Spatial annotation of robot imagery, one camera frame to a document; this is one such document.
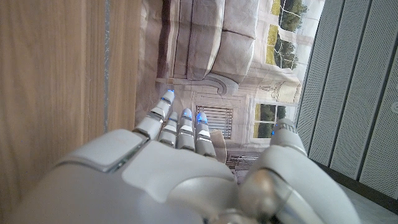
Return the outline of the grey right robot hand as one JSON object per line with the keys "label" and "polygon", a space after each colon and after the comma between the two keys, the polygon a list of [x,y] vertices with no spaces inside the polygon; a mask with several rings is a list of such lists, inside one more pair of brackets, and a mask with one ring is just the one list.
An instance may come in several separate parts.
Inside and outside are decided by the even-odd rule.
{"label": "grey right robot hand", "polygon": [[308,158],[289,119],[238,182],[216,159],[205,113],[161,97],[131,131],[60,159],[9,223],[359,223],[341,187]]}

